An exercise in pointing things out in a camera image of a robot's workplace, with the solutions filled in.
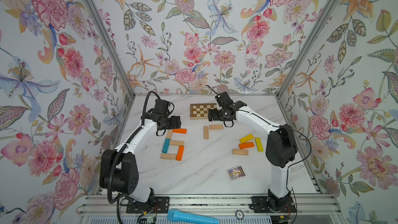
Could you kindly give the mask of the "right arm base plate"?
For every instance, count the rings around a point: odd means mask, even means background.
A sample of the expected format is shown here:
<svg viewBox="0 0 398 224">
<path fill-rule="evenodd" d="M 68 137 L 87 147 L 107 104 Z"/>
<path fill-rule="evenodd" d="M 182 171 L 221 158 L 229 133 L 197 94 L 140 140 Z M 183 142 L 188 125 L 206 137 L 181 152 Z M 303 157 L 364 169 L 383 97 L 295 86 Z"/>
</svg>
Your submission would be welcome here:
<svg viewBox="0 0 398 224">
<path fill-rule="evenodd" d="M 268 196 L 253 196 L 249 207 L 255 213 L 289 214 L 297 212 L 294 199 L 289 196 L 279 200 Z"/>
</svg>

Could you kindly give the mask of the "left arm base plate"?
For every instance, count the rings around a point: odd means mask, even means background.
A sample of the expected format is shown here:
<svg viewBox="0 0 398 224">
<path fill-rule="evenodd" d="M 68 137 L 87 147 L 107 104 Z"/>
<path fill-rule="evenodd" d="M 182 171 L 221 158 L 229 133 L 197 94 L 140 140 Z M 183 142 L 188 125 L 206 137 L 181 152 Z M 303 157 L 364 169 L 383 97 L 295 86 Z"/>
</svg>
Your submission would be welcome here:
<svg viewBox="0 0 398 224">
<path fill-rule="evenodd" d="M 150 197 L 147 202 L 129 201 L 126 207 L 127 214 L 149 213 L 167 214 L 170 206 L 170 197 Z"/>
</svg>

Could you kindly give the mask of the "orange block front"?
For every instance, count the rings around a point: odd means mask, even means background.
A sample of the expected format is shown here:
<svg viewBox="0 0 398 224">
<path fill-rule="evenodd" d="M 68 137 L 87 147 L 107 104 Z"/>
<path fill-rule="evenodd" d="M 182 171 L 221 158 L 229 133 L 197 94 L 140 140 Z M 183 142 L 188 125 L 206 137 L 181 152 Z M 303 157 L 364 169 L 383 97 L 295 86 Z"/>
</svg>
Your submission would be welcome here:
<svg viewBox="0 0 398 224">
<path fill-rule="evenodd" d="M 183 152 L 184 152 L 184 146 L 179 146 L 178 153 L 177 153 L 177 156 L 176 156 L 176 160 L 177 161 L 181 161 L 182 160 Z"/>
</svg>

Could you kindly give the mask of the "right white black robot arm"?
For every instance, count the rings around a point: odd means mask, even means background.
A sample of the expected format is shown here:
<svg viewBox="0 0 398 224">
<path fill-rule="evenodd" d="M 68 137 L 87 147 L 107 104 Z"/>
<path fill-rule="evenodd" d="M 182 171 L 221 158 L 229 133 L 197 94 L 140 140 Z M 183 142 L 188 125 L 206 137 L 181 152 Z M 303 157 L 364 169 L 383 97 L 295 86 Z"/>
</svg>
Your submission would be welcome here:
<svg viewBox="0 0 398 224">
<path fill-rule="evenodd" d="M 265 155 L 272 165 L 271 185 L 266 196 L 251 198 L 250 209 L 255 213 L 297 213 L 296 197 L 289 186 L 290 169 L 297 164 L 296 130 L 260 116 L 242 101 L 234 102 L 227 92 L 216 94 L 215 99 L 219 109 L 208 111 L 209 121 L 238 121 L 267 138 Z"/>
</svg>

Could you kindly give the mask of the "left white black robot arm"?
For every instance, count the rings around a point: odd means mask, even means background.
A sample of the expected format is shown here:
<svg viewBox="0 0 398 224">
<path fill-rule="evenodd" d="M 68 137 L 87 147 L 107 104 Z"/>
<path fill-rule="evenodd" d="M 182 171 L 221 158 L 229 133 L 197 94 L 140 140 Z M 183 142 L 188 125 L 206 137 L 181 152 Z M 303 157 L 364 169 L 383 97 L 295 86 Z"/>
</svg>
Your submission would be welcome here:
<svg viewBox="0 0 398 224">
<path fill-rule="evenodd" d="M 179 116 L 173 116 L 172 102 L 156 99 L 154 108 L 147 110 L 144 102 L 141 122 L 132 134 L 114 149 L 102 154 L 99 185 L 107 190 L 107 200 L 114 204 L 122 198 L 151 204 L 153 189 L 140 182 L 136 153 L 154 135 L 162 136 L 168 130 L 181 127 Z"/>
</svg>

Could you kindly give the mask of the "teal wooden block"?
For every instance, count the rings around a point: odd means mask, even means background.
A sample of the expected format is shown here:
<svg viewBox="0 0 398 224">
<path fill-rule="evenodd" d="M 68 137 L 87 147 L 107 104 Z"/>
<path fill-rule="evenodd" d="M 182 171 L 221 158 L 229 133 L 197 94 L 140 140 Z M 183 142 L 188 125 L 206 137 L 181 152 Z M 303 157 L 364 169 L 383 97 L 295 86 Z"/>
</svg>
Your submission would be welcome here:
<svg viewBox="0 0 398 224">
<path fill-rule="evenodd" d="M 170 146 L 170 139 L 166 139 L 162 148 L 162 153 L 167 153 Z"/>
</svg>

